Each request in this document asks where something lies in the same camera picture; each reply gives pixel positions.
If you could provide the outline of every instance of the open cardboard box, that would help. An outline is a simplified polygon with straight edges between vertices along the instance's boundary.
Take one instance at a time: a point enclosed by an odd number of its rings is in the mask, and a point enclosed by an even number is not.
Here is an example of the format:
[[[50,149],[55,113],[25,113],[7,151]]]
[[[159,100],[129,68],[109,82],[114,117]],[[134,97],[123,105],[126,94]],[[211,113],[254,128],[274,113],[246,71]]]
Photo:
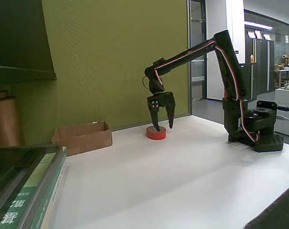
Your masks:
[[[66,146],[68,156],[112,145],[111,131],[106,122],[65,126],[55,129],[52,142]]]

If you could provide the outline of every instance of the olive green wall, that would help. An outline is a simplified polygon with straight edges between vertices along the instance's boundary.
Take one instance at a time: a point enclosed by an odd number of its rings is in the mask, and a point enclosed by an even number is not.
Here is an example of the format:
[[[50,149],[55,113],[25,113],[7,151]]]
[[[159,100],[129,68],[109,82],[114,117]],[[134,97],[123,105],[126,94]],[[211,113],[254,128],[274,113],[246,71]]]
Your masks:
[[[58,80],[12,86],[26,143],[49,141],[56,126],[149,122],[144,69],[187,48],[186,1],[43,0],[43,11]],[[187,66],[163,79],[175,114],[188,114]]]

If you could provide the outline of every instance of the glass door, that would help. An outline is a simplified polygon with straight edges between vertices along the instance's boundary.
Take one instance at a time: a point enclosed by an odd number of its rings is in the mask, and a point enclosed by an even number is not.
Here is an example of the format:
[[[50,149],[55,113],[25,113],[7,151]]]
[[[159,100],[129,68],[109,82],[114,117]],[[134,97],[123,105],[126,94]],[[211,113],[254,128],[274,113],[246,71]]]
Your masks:
[[[190,0],[190,47],[206,40],[206,15],[204,0]],[[206,55],[190,63],[191,101],[206,98]]]

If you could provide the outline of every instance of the door frame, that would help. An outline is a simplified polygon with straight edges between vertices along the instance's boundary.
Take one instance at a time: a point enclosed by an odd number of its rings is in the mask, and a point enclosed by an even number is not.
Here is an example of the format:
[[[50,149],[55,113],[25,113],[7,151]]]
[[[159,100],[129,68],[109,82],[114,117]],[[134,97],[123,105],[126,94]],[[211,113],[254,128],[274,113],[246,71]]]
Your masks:
[[[201,4],[201,20],[191,20],[191,2],[199,2]],[[188,49],[191,48],[191,22],[199,22],[202,24],[202,39],[207,39],[206,32],[206,5],[205,0],[187,0],[187,31],[188,31]],[[204,81],[202,82],[202,97],[207,99],[207,54],[204,56]],[[188,63],[188,95],[189,95],[189,114],[192,115],[192,81],[191,81],[191,62]]]

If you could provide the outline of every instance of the white tabletop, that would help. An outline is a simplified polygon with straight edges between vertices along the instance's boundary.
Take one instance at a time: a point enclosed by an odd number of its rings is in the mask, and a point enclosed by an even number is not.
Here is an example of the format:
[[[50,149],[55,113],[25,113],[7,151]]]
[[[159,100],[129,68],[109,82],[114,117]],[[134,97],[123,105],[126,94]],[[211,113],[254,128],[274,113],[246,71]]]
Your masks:
[[[194,116],[175,119],[162,141],[146,127],[67,158],[53,228],[241,229],[289,188],[289,145],[256,153]]]

